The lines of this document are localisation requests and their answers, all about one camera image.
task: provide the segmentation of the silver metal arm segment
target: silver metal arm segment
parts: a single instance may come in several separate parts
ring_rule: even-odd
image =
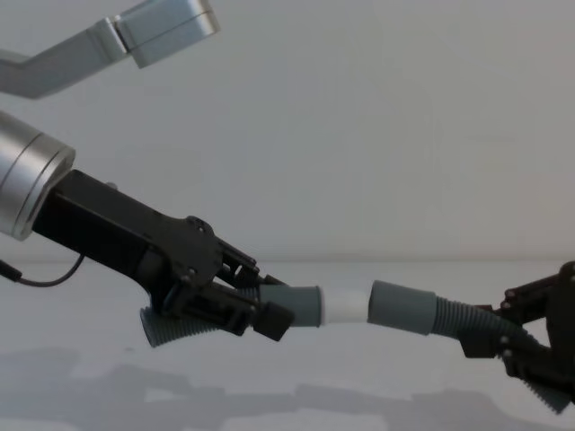
[[[144,68],[218,31],[208,0],[148,0],[37,56],[0,50],[0,92],[40,99],[126,57]]]

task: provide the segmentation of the cylindrical silver joint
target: cylindrical silver joint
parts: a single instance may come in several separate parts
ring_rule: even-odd
[[[23,241],[75,150],[0,111],[0,232]]]

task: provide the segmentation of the gray tube connector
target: gray tube connector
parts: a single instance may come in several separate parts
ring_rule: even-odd
[[[319,286],[260,286],[260,301],[262,303],[276,303],[291,310],[295,314],[292,323],[294,327],[320,327],[323,325],[323,294]]]
[[[437,315],[433,292],[374,282],[369,297],[367,322],[397,330],[429,335]]]

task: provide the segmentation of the white tabletop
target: white tabletop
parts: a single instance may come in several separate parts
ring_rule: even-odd
[[[261,264],[294,286],[368,291],[374,279],[496,304],[561,262]],[[26,265],[51,279],[68,265]],[[465,359],[450,339],[367,324],[248,331],[152,349],[143,290],[98,265],[67,284],[0,283],[0,429],[52,431],[544,431],[573,428],[497,360]],[[528,327],[541,339],[544,325]]]

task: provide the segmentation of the white background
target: white background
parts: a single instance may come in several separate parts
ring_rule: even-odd
[[[262,264],[293,284],[368,292],[383,279],[497,304],[560,262]],[[68,265],[27,265],[51,279]],[[367,324],[291,329],[279,342],[210,333],[152,349],[144,291],[88,263],[69,283],[0,282],[0,428],[5,431],[560,431],[493,360],[458,343]],[[543,343],[544,325],[530,325]]]
[[[36,54],[136,3],[0,0],[0,48]],[[0,109],[260,259],[572,257],[574,2],[212,5],[210,40]]]

